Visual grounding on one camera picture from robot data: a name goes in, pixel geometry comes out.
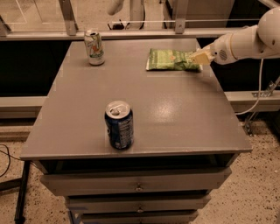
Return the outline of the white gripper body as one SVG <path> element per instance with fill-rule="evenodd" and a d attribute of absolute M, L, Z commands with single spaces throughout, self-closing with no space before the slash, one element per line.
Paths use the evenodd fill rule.
<path fill-rule="evenodd" d="M 236 62 L 231 49 L 231 38 L 233 34 L 228 33 L 217 38 L 211 45 L 210 51 L 214 61 L 220 65 L 227 65 Z"/>

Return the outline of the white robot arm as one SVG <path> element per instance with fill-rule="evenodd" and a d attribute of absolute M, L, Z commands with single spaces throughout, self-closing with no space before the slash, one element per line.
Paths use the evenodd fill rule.
<path fill-rule="evenodd" d="M 280 7 L 267 11 L 257 25 L 228 33 L 190 55 L 194 64 L 220 65 L 244 59 L 280 57 Z"/>

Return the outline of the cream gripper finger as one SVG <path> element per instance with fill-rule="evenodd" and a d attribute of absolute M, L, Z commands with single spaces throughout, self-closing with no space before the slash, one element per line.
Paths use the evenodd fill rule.
<path fill-rule="evenodd" d="M 194 64 L 210 65 L 211 62 L 214 60 L 214 56 L 205 52 L 193 53 L 190 55 L 190 59 Z"/>
<path fill-rule="evenodd" d="M 211 47 L 210 46 L 205 46 L 203 48 L 197 49 L 195 54 L 206 54 L 206 55 L 212 55 L 211 54 Z"/>

